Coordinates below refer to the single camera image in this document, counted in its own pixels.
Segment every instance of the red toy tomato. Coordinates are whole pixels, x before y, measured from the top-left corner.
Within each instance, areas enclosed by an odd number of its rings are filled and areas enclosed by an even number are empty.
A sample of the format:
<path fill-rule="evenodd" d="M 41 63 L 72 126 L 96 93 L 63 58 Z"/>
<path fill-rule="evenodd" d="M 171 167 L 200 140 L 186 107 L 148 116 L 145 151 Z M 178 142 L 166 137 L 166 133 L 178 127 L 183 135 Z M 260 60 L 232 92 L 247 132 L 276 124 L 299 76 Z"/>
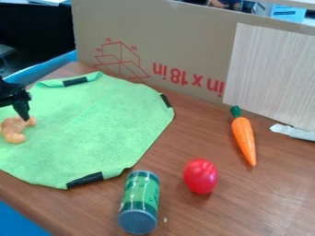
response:
<path fill-rule="evenodd" d="M 183 179 L 192 192 L 209 194 L 216 186 L 216 166 L 207 159 L 192 159 L 183 170 Z"/>

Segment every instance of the blue surface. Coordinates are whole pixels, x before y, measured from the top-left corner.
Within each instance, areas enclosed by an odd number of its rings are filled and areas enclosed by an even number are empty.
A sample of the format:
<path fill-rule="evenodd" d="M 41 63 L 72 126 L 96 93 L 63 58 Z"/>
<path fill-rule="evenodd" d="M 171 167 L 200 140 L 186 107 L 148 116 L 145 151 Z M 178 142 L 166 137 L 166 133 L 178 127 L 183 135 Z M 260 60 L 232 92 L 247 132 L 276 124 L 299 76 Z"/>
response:
<path fill-rule="evenodd" d="M 28 85 L 41 77 L 45 77 L 56 69 L 70 62 L 76 61 L 76 51 L 60 55 L 47 62 L 20 70 L 9 77 L 5 77 L 6 82 L 20 83 Z"/>
<path fill-rule="evenodd" d="M 48 236 L 48 232 L 0 201 L 0 236 Z"/>

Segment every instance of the black tape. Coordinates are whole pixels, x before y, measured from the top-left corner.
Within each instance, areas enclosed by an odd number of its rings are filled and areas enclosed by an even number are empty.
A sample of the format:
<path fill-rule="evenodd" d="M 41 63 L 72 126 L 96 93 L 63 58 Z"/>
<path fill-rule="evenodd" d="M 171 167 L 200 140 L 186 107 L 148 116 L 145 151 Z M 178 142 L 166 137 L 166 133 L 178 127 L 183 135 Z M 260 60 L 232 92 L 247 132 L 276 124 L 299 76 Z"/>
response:
<path fill-rule="evenodd" d="M 164 94 L 161 94 L 160 96 L 161 96 L 161 99 L 164 101 L 165 105 L 167 107 L 171 107 L 168 98 Z"/>
<path fill-rule="evenodd" d="M 88 82 L 88 79 L 86 77 L 79 77 L 79 78 L 69 79 L 69 80 L 63 81 L 65 87 L 72 86 L 72 85 L 78 85 L 78 84 L 82 84 L 82 83 L 86 83 L 86 82 Z"/>
<path fill-rule="evenodd" d="M 66 187 L 72 188 L 83 183 L 91 183 L 91 182 L 102 181 L 102 180 L 104 180 L 103 174 L 101 172 L 97 172 L 97 173 L 89 174 L 83 178 L 73 180 L 72 182 L 67 183 Z"/>

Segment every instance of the cardboard box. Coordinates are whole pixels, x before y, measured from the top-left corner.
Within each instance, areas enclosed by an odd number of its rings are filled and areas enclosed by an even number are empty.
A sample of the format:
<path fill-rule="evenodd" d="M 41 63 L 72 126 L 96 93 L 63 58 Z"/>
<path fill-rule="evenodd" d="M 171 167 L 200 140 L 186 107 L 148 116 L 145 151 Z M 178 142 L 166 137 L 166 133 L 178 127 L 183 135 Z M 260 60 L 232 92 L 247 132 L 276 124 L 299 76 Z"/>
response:
<path fill-rule="evenodd" d="M 302 23 L 306 9 L 275 4 L 256 3 L 255 14 L 296 23 Z"/>
<path fill-rule="evenodd" d="M 73 15 L 80 62 L 216 103 L 238 23 L 315 35 L 309 26 L 166 0 L 73 0 Z"/>

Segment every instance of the green cloth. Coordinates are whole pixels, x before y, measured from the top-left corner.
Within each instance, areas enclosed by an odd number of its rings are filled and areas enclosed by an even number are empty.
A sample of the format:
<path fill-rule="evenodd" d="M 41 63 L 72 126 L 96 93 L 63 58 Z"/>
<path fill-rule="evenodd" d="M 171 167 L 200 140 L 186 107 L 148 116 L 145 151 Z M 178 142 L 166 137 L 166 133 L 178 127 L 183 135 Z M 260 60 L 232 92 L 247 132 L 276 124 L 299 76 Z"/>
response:
<path fill-rule="evenodd" d="M 80 77 L 88 82 L 64 87 L 64 80 Z M 108 179 L 134 166 L 174 117 L 163 95 L 145 85 L 101 72 L 80 77 L 30 90 L 30 115 L 38 123 L 24 130 L 23 144 L 0 137 L 0 170 L 61 189 L 98 172 Z M 12 107 L 0 109 L 0 121 L 13 116 Z"/>

